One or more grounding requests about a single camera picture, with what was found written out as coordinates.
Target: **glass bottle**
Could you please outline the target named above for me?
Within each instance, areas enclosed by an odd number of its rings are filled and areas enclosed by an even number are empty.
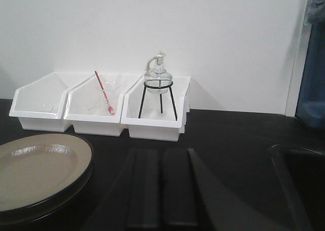
[[[147,72],[144,75],[145,83],[148,86],[153,86],[157,88],[147,88],[151,93],[164,94],[168,91],[167,88],[159,88],[168,86],[173,81],[173,76],[168,73],[164,68],[164,56],[163,52],[160,52],[153,59],[147,63]],[[155,66],[150,68],[150,63],[155,60]]]

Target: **dark plate rim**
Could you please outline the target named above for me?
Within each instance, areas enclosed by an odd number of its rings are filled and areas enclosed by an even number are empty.
[[[42,133],[42,134],[36,134],[36,135],[32,135],[32,136],[26,136],[26,137],[22,137],[22,138],[18,138],[16,140],[20,140],[20,139],[24,139],[24,138],[28,138],[28,137],[33,137],[33,136],[40,136],[40,135],[69,135],[69,136],[73,136],[73,137],[77,137],[77,138],[80,138],[82,139],[83,141],[85,141],[88,146],[90,147],[90,152],[91,152],[91,157],[90,157],[90,161],[89,161],[89,164],[88,166],[86,167],[85,171],[75,180],[73,181],[72,183],[70,183],[67,187],[63,188],[62,190],[60,190],[59,192],[53,194],[53,195],[50,195],[49,197],[43,199],[43,200],[40,200],[38,202],[35,202],[35,203],[32,203],[32,204],[29,204],[29,205],[26,205],[26,206],[23,206],[23,207],[18,207],[18,208],[15,208],[15,209],[10,209],[10,210],[5,210],[5,211],[0,211],[0,215],[2,214],[9,214],[9,213],[14,213],[16,211],[23,211],[23,210],[27,210],[29,208],[32,208],[34,206],[37,206],[37,205],[40,205],[46,201],[49,201],[55,197],[57,197],[58,195],[62,194],[63,192],[65,192],[67,189],[71,188],[76,182],[78,182],[80,179],[82,179],[84,177],[84,175],[87,174],[87,172],[89,171],[89,169],[91,168],[92,164],[93,164],[93,155],[94,155],[94,150],[93,150],[93,147],[92,145],[90,144],[89,141],[87,141],[85,138],[81,137],[81,136],[78,136],[78,135],[74,135],[74,134],[70,134],[70,133]]]

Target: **sink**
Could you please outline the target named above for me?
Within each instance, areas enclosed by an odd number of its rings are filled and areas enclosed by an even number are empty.
[[[297,230],[324,230],[325,151],[276,145],[270,152]]]

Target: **plastic spoon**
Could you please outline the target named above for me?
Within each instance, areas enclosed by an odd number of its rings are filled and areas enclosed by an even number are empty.
[[[104,97],[105,97],[105,99],[106,99],[106,101],[107,101],[107,111],[108,111],[111,115],[115,115],[114,109],[113,109],[113,107],[110,105],[110,102],[108,101],[108,98],[107,98],[106,92],[105,92],[105,90],[104,90],[103,84],[102,84],[102,82],[101,82],[101,79],[100,79],[100,77],[99,77],[97,71],[95,71],[95,74],[96,74],[96,77],[97,77],[97,79],[98,79],[98,82],[99,82],[99,84],[100,84],[100,86],[101,86],[101,89],[102,89],[102,91],[103,91]]]

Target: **metal stand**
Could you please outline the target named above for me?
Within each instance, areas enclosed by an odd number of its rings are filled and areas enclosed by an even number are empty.
[[[175,114],[175,118],[177,120],[177,113],[176,113],[176,107],[175,107],[175,101],[174,101],[174,96],[173,96],[173,91],[172,91],[172,85],[173,82],[171,82],[169,85],[166,86],[150,86],[147,85],[146,82],[143,83],[144,84],[144,88],[143,88],[143,94],[142,94],[142,99],[141,99],[141,105],[140,105],[140,111],[139,111],[139,117],[141,117],[141,113],[142,113],[142,108],[143,108],[143,102],[144,102],[144,96],[146,94],[146,89],[150,88],[150,89],[165,89],[165,88],[169,88],[169,92],[171,93],[171,99],[172,99],[172,103],[173,103],[173,108],[174,108],[174,114]],[[163,97],[161,94],[159,94],[160,96],[160,112],[163,113]]]

